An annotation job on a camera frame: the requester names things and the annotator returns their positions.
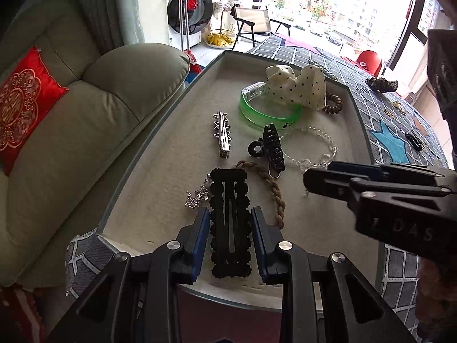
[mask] washing machine door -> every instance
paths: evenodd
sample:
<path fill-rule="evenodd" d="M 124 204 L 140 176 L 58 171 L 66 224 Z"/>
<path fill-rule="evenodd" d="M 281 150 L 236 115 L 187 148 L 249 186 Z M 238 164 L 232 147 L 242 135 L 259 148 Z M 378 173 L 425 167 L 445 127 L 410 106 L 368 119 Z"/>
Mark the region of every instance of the washing machine door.
<path fill-rule="evenodd" d="M 198 6 L 194 10 L 187 11 L 189 17 L 189 34 L 191 35 L 205 28 L 213 14 L 213 2 L 211 0 L 197 0 L 197 3 Z M 178 7 L 178 0 L 168 1 L 168 24 L 174 31 L 180 33 Z"/>

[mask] metal bolt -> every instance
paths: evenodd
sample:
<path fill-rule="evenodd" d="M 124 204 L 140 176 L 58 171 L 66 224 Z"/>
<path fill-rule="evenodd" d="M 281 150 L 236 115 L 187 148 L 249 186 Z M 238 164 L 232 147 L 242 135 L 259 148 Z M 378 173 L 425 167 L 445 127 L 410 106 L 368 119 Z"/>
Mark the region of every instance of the metal bolt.
<path fill-rule="evenodd" d="M 114 256 L 114 260 L 116 262 L 124 262 L 125 260 L 127 260 L 127 258 L 129 257 L 129 255 L 125 252 L 120 252 L 120 253 L 117 253 L 115 256 Z"/>
<path fill-rule="evenodd" d="M 290 249 L 292 249 L 292 243 L 289 242 L 289 241 L 281 241 L 278 246 L 282 250 L 290 250 Z"/>
<path fill-rule="evenodd" d="M 346 260 L 346 257 L 341 253 L 333 253 L 332 260 L 337 263 L 342 263 Z"/>
<path fill-rule="evenodd" d="M 176 250 L 176 249 L 179 249 L 181 247 L 181 244 L 179 243 L 179 241 L 170 241 L 168 244 L 167 244 L 167 247 L 170 249 L 170 250 Z"/>
<path fill-rule="evenodd" d="M 374 193 L 372 191 L 365 191 L 365 192 L 362 192 L 361 196 L 363 198 L 371 198 L 371 197 L 376 197 L 376 193 Z"/>

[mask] red embroidered cushion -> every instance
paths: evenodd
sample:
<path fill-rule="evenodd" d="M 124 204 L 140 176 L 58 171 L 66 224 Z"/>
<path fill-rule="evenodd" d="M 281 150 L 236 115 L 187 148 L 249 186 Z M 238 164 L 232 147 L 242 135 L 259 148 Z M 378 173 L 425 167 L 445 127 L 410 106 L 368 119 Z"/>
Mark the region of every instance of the red embroidered cushion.
<path fill-rule="evenodd" d="M 0 160 L 9 175 L 24 142 L 69 89 L 47 71 L 33 47 L 0 89 Z"/>

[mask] washing machine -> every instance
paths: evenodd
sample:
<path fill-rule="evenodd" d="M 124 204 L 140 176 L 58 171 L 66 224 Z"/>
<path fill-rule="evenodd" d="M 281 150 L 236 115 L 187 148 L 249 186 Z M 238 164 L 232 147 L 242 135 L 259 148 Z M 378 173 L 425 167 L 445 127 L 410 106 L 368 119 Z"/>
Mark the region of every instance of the washing machine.
<path fill-rule="evenodd" d="M 168 0 L 168 31 L 170 45 L 181 49 L 178 0 Z M 201 41 L 201 31 L 209 23 L 213 14 L 212 0 L 197 0 L 198 6 L 195 10 L 189 10 L 189 45 L 192 47 Z M 184 35 L 184 48 L 187 47 Z"/>

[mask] red chair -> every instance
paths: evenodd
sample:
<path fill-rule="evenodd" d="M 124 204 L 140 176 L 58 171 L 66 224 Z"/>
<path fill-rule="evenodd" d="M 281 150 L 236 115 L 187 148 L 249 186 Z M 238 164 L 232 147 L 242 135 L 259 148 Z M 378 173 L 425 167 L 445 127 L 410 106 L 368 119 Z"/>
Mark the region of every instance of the red chair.
<path fill-rule="evenodd" d="M 382 68 L 382 60 L 376 52 L 371 50 L 362 51 L 357 58 L 357 63 L 360 64 L 361 62 L 365 63 L 365 69 L 373 73 L 374 77 L 378 78 Z"/>

